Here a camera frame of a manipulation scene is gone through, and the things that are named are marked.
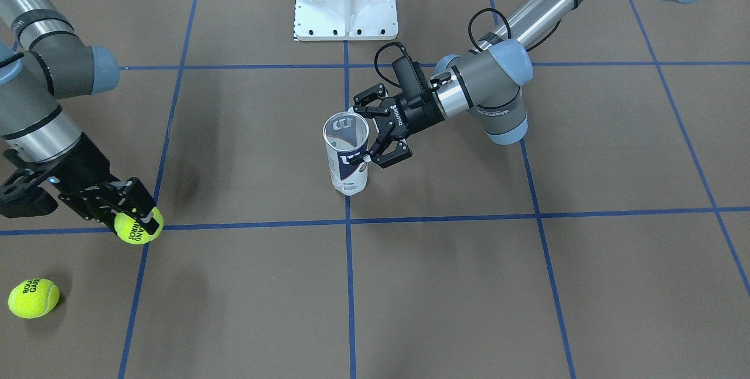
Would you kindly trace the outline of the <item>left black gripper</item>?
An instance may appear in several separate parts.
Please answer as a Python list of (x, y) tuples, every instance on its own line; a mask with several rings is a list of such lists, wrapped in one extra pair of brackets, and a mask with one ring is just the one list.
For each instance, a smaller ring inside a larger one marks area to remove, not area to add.
[(377, 136), (363, 160), (385, 169), (412, 157), (405, 139), (432, 127), (445, 118), (437, 102), (431, 98), (417, 108), (409, 108), (402, 94), (387, 98), (384, 85), (372, 86), (354, 96), (353, 112), (364, 118), (386, 118), (386, 128)]

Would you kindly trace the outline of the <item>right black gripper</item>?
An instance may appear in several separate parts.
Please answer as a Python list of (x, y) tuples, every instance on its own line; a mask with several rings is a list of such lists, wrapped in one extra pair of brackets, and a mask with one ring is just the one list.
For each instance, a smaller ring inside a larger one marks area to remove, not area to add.
[(59, 191), (59, 199), (87, 221), (96, 221), (112, 233), (116, 214), (124, 213), (143, 226), (147, 233), (154, 233), (159, 223), (154, 219), (154, 198), (133, 177), (120, 181), (110, 172), (110, 161), (104, 153), (82, 134), (70, 149), (49, 161), (41, 163), (49, 170), (49, 179)]

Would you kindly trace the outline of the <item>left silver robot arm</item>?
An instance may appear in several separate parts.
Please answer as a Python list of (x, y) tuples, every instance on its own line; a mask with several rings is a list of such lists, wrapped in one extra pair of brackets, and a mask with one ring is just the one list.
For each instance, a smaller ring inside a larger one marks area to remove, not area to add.
[[(688, 4), (697, 0), (664, 0)], [(372, 161), (381, 168), (412, 155), (407, 137), (464, 112), (473, 113), (496, 144), (518, 142), (527, 133), (522, 88), (533, 77), (529, 52), (554, 32), (561, 19), (584, 0), (525, 0), (511, 16), (480, 38), (472, 38), (465, 56), (445, 56), (426, 76), (402, 43), (392, 63), (396, 74), (389, 96), (385, 79), (354, 97), (353, 112), (373, 120), (378, 136), (368, 150), (354, 148), (342, 161)]]

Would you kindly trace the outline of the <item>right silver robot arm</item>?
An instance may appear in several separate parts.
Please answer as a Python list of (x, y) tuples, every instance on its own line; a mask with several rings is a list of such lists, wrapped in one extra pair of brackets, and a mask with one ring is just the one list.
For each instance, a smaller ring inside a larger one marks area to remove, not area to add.
[(136, 177), (114, 176), (60, 104), (116, 88), (116, 58), (85, 45), (50, 0), (2, 0), (2, 21), (21, 47), (2, 45), (3, 155), (15, 166), (2, 182), (2, 216), (46, 216), (62, 202), (125, 242), (158, 237), (164, 221), (150, 192)]

